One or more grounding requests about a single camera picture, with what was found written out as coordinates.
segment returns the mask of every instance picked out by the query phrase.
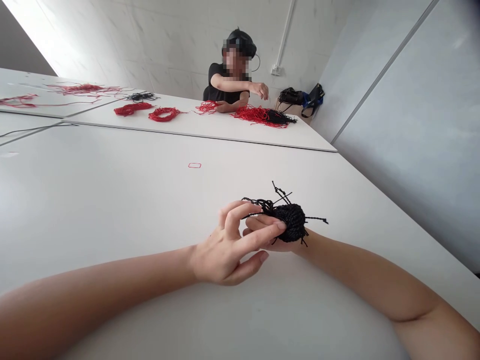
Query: wall outlet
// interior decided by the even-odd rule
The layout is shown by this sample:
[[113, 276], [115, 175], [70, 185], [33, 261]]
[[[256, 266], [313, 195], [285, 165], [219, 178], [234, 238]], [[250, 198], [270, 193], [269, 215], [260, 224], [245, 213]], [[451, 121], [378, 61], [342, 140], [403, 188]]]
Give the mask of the wall outlet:
[[282, 74], [282, 68], [277, 64], [273, 64], [271, 67], [271, 74], [274, 76], [280, 76]]

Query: white table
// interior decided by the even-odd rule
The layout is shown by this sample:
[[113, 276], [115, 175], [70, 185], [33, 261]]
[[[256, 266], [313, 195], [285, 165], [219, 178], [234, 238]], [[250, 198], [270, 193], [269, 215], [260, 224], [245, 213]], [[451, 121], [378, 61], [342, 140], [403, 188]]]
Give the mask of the white table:
[[158, 95], [158, 100], [150, 101], [162, 108], [177, 108], [182, 112], [169, 122], [155, 122], [149, 119], [152, 109], [140, 110], [123, 117], [114, 113], [115, 108], [128, 104], [126, 101], [111, 103], [93, 111], [81, 113], [65, 119], [65, 122], [85, 125], [99, 125], [111, 128], [144, 130], [158, 133], [188, 135], [202, 138], [234, 140], [247, 143], [278, 145], [291, 148], [337, 152], [323, 137], [295, 116], [297, 123], [287, 128], [273, 128], [255, 124], [230, 116], [230, 114], [202, 114], [198, 107], [202, 102], [176, 96]]
[[[17, 130], [51, 126], [57, 123], [59, 123], [59, 120], [51, 117], [0, 112], [0, 135]], [[41, 131], [41, 129], [31, 131], [19, 131], [11, 133], [7, 136], [2, 136], [0, 137], [0, 146], [39, 131]]]
[[52, 118], [66, 118], [87, 110], [98, 108], [102, 105], [116, 102], [125, 95], [139, 92], [141, 90], [126, 88], [121, 94], [115, 95], [114, 92], [106, 93], [108, 96], [102, 96], [98, 101], [95, 97], [62, 95], [53, 91], [47, 85], [67, 85], [74, 86], [74, 83], [84, 84], [85, 81], [66, 79], [56, 76], [39, 75], [29, 72], [15, 71], [0, 68], [0, 99], [13, 98], [28, 94], [38, 95], [28, 103], [36, 105], [60, 105], [64, 106], [39, 106], [39, 107], [10, 107], [0, 105], [0, 112], [10, 112], [17, 114], [38, 115]]
[[[0, 292], [204, 240], [218, 210], [293, 194], [308, 226], [374, 251], [480, 329], [480, 282], [339, 154], [93, 126], [51, 128], [0, 157]], [[201, 164], [200, 168], [189, 167]], [[198, 285], [110, 321], [64, 359], [407, 359], [389, 322], [293, 254], [237, 287]]]

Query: red thread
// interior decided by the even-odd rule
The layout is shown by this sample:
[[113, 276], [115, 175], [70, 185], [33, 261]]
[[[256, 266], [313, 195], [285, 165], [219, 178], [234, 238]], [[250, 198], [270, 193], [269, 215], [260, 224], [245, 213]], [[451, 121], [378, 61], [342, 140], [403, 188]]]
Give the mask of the red thread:
[[47, 85], [50, 88], [54, 88], [54, 92], [62, 95], [75, 95], [75, 96], [87, 96], [99, 98], [101, 96], [110, 96], [110, 95], [119, 95], [123, 91], [124, 87], [118, 86], [109, 86], [103, 87], [99, 85], [92, 85], [89, 83], [80, 84], [77, 82], [72, 82], [76, 86], [66, 86], [66, 85]]
[[213, 101], [213, 100], [203, 101], [200, 106], [196, 107], [196, 109], [198, 109], [198, 111], [200, 111], [200, 113], [197, 112], [197, 114], [200, 114], [200, 115], [214, 114], [215, 111], [216, 111], [215, 109], [219, 105], [220, 105], [219, 103], [217, 103], [216, 101]]
[[116, 109], [113, 109], [115, 114], [117, 115], [122, 115], [124, 117], [133, 115], [133, 113], [137, 110], [146, 110], [150, 109], [152, 107], [152, 104], [149, 102], [135, 102], [131, 104], [127, 104], [122, 107], [117, 107]]
[[34, 98], [38, 97], [35, 94], [28, 94], [23, 96], [16, 96], [16, 97], [8, 97], [0, 99], [0, 105], [8, 106], [11, 108], [38, 108], [38, 107], [56, 107], [56, 106], [66, 106], [72, 104], [93, 104], [99, 101], [100, 99], [97, 98], [94, 101], [74, 101], [65, 104], [32, 104], [25, 101], [33, 100]]
[[230, 115], [237, 119], [246, 120], [255, 124], [263, 124], [271, 128], [278, 128], [278, 129], [286, 128], [289, 125], [288, 122], [275, 123], [272, 121], [270, 116], [278, 117], [278, 114], [274, 114], [274, 113], [275, 111], [272, 109], [265, 109], [265, 108], [262, 108], [261, 106], [254, 107], [248, 104], [247, 106], [239, 107], [235, 113]]
[[159, 107], [149, 114], [148, 118], [157, 123], [166, 123], [174, 119], [178, 114], [186, 114], [186, 112], [179, 111], [175, 107]]

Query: hand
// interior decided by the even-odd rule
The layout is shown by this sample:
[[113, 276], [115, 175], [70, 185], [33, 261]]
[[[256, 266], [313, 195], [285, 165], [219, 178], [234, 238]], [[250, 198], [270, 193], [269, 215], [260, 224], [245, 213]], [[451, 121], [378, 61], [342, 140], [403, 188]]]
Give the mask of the hand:
[[269, 87], [263, 82], [251, 82], [249, 90], [257, 94], [262, 100], [269, 99]]
[[210, 237], [195, 246], [190, 264], [198, 281], [220, 285], [238, 285], [255, 275], [268, 258], [259, 251], [247, 261], [240, 260], [248, 253], [258, 251], [282, 234], [287, 226], [278, 219], [241, 237], [240, 220], [262, 208], [249, 201], [235, 201], [220, 211], [218, 226]]
[[232, 105], [226, 101], [217, 101], [216, 103], [219, 105], [215, 108], [215, 110], [219, 113], [231, 113], [233, 111]]
[[[272, 224], [275, 224], [276, 222], [279, 222], [277, 218], [267, 216], [267, 215], [258, 215], [258, 216], [252, 216], [246, 219], [246, 226], [247, 228], [243, 230], [243, 236], [246, 237], [249, 234], [253, 234], [261, 229], [265, 229], [266, 227], [271, 226]], [[297, 250], [300, 246], [302, 246], [301, 241], [294, 241], [294, 242], [283, 242], [280, 239], [277, 239], [275, 243], [272, 245], [272, 243], [275, 241], [267, 242], [265, 245], [263, 245], [261, 248], [268, 250], [268, 251], [275, 251], [275, 252], [294, 252]]]

